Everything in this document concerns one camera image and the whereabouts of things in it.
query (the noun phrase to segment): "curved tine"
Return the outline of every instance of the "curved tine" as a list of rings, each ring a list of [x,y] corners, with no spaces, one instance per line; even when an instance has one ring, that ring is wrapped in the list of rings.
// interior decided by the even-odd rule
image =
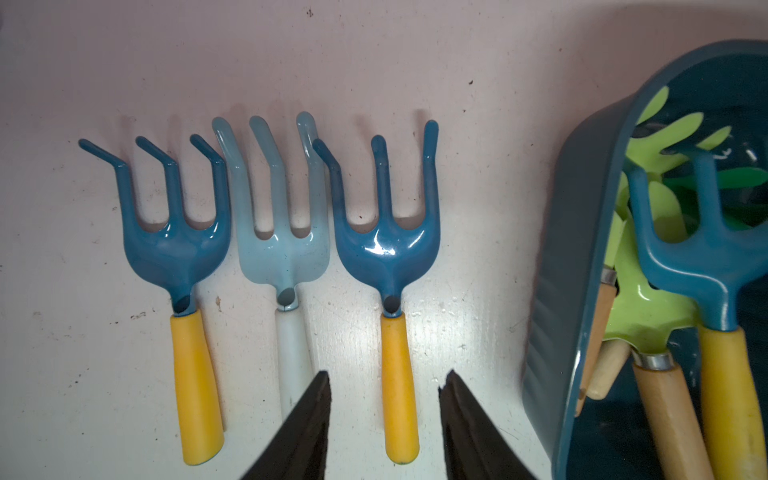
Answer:
[[[145,137],[136,137],[136,145],[149,155],[157,158],[165,170],[165,189],[168,193],[168,217],[184,218],[184,207],[181,203],[181,179],[179,175],[179,165],[169,157],[164,151]]]
[[[256,237],[253,227],[253,204],[250,198],[250,181],[248,170],[245,167],[243,156],[237,147],[232,127],[222,117],[214,118],[211,122],[214,133],[224,152],[225,162],[230,171],[232,180],[232,208],[234,210],[235,224],[237,225],[238,241],[248,237]]]
[[[227,167],[224,166],[224,159],[198,134],[190,137],[190,143],[210,160],[210,169],[214,176],[214,201],[216,202],[214,225],[217,222],[229,221],[230,192],[227,185]]]
[[[131,181],[131,168],[124,161],[115,157],[105,149],[91,143],[84,138],[78,141],[78,145],[89,154],[94,155],[114,167],[114,175],[118,181],[118,197],[120,198],[120,213],[123,217],[123,234],[125,236],[138,235],[142,230],[136,219],[136,207],[134,205],[134,188]]]
[[[312,148],[317,139],[317,127],[312,115],[303,111],[296,117],[296,127],[304,147],[304,157],[310,174],[310,221],[313,230],[328,231],[328,196],[326,194],[326,170],[323,159]]]
[[[660,152],[696,133],[703,121],[704,114],[700,112],[688,114],[640,140],[652,146],[654,152]]]
[[[266,162],[270,165],[270,186],[272,189],[272,215],[277,236],[290,233],[290,218],[288,216],[288,186],[286,184],[286,168],[280,152],[277,150],[275,139],[272,137],[270,126],[262,117],[250,118],[250,129],[259,147],[264,153]]]
[[[389,157],[386,140],[381,135],[371,139],[371,150],[376,161],[376,195],[379,198],[379,221],[392,220],[392,190],[389,184]]]
[[[649,253],[657,253],[664,248],[664,242],[659,239],[654,230],[654,218],[650,212],[650,196],[648,195],[648,176],[645,170],[632,161],[625,161],[624,171],[629,180],[638,254],[643,257]]]
[[[339,162],[333,157],[333,154],[325,142],[319,138],[312,142],[312,149],[323,159],[328,166],[331,176],[331,199],[333,201],[333,225],[336,229],[336,243],[346,241],[346,237],[354,234],[354,230],[349,226],[346,219],[346,205],[344,204],[344,182],[341,175]]]
[[[696,197],[699,200],[700,228],[722,231],[725,220],[720,209],[720,191],[717,187],[717,169],[711,153],[699,148],[685,147],[680,152],[694,163]]]
[[[439,128],[437,122],[430,120],[424,125],[424,148],[422,163],[424,168],[424,223],[440,224],[440,202],[437,190],[437,170],[435,155],[437,153],[437,137]]]

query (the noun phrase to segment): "metal ferrule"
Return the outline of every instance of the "metal ferrule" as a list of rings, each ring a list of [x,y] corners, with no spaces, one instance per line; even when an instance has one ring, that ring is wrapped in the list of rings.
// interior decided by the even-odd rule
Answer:
[[[616,285],[616,270],[609,266],[603,266],[603,271],[600,274],[600,282],[610,286]]]
[[[672,353],[669,351],[664,353],[646,354],[632,349],[632,357],[634,358],[635,365],[646,370],[666,372],[667,370],[672,370],[674,368],[674,359],[672,358]]]

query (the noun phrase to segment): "blue plastic tray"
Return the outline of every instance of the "blue plastic tray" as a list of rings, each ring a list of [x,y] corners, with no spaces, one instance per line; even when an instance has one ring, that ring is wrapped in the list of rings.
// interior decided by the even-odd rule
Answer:
[[[636,119],[664,85],[668,104],[692,111],[750,108],[768,114],[768,42],[722,41],[661,69],[636,94],[581,122],[565,141],[554,174],[525,357],[523,405],[563,478],[661,478],[631,369],[601,402],[574,418],[584,352],[624,152]],[[768,412],[768,280],[739,298],[760,405]],[[670,339],[698,402],[698,342],[692,329]]]

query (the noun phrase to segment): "light blue hand fork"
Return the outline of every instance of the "light blue hand fork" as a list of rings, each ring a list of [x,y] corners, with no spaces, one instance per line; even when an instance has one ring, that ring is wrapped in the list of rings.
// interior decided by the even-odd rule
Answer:
[[[270,165],[272,184],[274,233],[268,240],[261,240],[256,236],[253,225],[248,170],[237,148],[232,128],[223,118],[215,118],[213,121],[214,132],[230,171],[240,268],[248,280],[268,283],[277,291],[275,320],[283,419],[291,412],[315,375],[296,285],[311,282],[323,275],[330,257],[325,167],[312,149],[312,141],[317,138],[315,120],[312,115],[302,112],[296,117],[296,126],[304,146],[310,177],[312,226],[304,238],[296,238],[290,229],[285,166],[270,128],[261,117],[250,119],[250,128]]]

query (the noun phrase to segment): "yellow handle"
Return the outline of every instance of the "yellow handle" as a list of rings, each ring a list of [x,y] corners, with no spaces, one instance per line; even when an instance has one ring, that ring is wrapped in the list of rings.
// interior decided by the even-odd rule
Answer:
[[[419,425],[413,389],[406,315],[382,315],[382,400],[386,454],[404,465],[419,455]]]
[[[219,392],[200,311],[170,318],[174,338],[176,404],[184,463],[199,465],[224,445]]]
[[[699,327],[704,441],[718,480],[766,480],[763,418],[744,330]]]

